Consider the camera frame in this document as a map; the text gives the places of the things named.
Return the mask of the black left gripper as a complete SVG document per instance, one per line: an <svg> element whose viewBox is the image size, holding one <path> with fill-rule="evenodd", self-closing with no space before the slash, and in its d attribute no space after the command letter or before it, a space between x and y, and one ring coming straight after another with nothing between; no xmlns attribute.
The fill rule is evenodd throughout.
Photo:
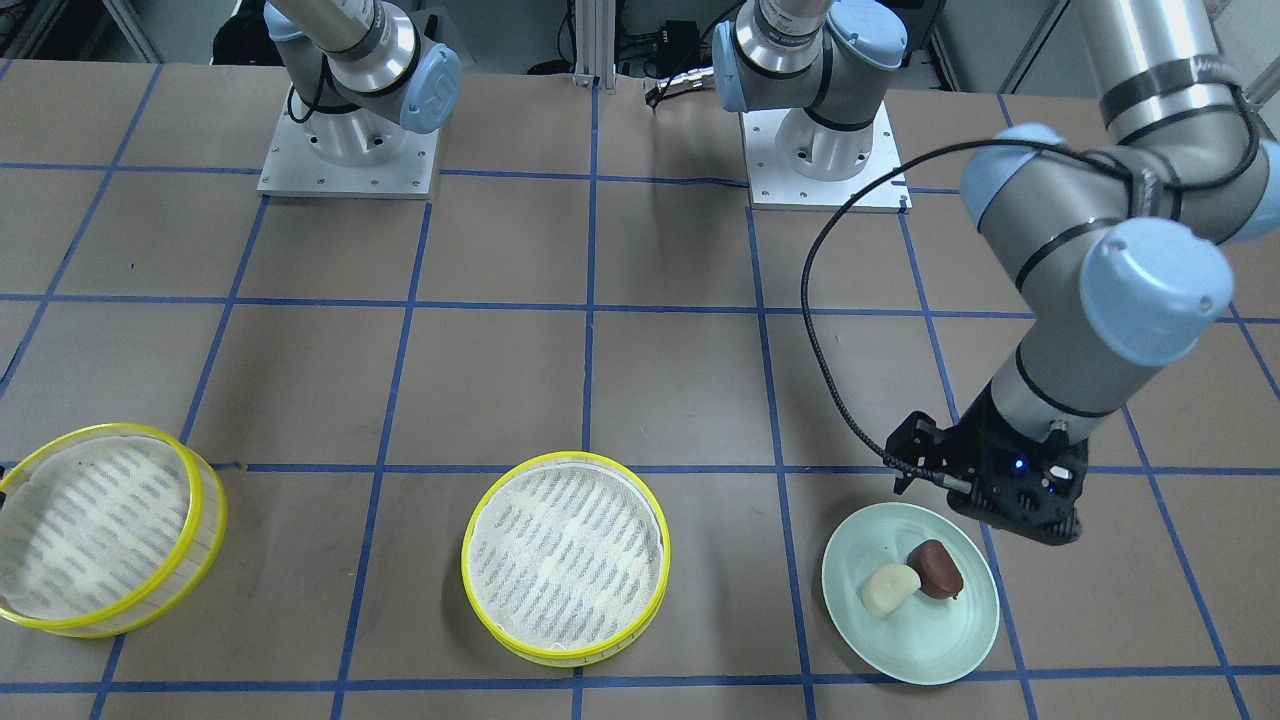
<svg viewBox="0 0 1280 720"><path fill-rule="evenodd" d="M954 427L940 427L923 411L909 414L884 450L896 473L895 495L924 480L946 489L948 506L964 516L1060 546L1083 532L1076 501L1089 466L1089 442L1069 441L1057 429L1044 441L1021 436L1000 414L987 386Z"/></svg>

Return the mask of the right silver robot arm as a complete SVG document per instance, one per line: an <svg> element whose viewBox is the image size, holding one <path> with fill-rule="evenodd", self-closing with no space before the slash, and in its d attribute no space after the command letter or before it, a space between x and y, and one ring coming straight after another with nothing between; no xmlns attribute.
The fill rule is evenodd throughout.
<svg viewBox="0 0 1280 720"><path fill-rule="evenodd" d="M460 99L458 55L393 3L268 1L264 19L307 104L358 108L429 135Z"/></svg>

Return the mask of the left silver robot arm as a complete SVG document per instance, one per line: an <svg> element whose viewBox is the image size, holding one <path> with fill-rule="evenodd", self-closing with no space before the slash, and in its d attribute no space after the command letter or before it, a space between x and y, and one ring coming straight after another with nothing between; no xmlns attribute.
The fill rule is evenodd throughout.
<svg viewBox="0 0 1280 720"><path fill-rule="evenodd" d="M1076 541L1089 438L1187 356L1234 295L1226 243L1277 228L1277 143L1263 137L1201 1L1083 1L1111 143L1083 152L1028 123L905 161L972 151L960 195L1034 314L969 409L943 428L910 414L883 443L852 419L820 348L810 277L852 191L809 247L805 331L851 432L964 516L1043 544Z"/></svg>

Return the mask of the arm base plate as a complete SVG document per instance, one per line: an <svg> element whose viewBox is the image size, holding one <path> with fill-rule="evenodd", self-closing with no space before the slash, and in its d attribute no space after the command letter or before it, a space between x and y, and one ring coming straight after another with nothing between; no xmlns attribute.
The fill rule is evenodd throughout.
<svg viewBox="0 0 1280 720"><path fill-rule="evenodd" d="M365 109L326 114L291 88L257 191L275 199L429 200L442 132L408 132Z"/></svg>
<svg viewBox="0 0 1280 720"><path fill-rule="evenodd" d="M883 102L870 126L849 133L818 126L803 109L746 111L739 119L754 209L836 211L855 193L861 197L852 211L913 208L901 172L872 183L901 164Z"/></svg>

